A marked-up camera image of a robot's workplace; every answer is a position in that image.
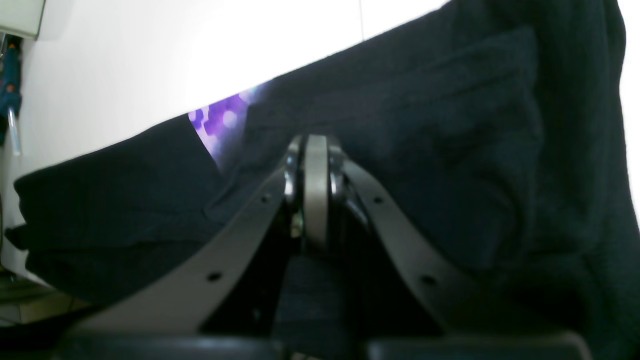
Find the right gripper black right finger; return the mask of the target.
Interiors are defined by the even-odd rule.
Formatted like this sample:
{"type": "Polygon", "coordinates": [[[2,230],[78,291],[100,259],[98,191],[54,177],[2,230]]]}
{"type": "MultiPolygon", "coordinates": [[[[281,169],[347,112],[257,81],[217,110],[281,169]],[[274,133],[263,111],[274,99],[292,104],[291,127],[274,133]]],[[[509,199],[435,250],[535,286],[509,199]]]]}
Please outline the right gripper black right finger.
{"type": "Polygon", "coordinates": [[[404,286],[441,327],[439,338],[380,339],[370,360],[590,360],[583,338],[485,289],[416,230],[384,187],[349,160],[338,141],[316,136],[316,250],[329,253],[330,207],[358,198],[404,286]]]}

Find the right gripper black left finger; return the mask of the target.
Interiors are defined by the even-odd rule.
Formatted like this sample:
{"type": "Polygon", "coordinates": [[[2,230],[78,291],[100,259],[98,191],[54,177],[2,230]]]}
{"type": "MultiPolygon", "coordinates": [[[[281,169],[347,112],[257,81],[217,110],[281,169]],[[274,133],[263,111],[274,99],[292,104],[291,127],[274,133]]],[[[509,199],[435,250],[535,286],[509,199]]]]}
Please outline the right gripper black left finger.
{"type": "Polygon", "coordinates": [[[247,275],[283,205],[298,199],[316,136],[296,136],[281,165],[197,254],[137,294],[78,324],[55,360],[288,360],[279,342],[207,335],[208,319],[247,275]]]}

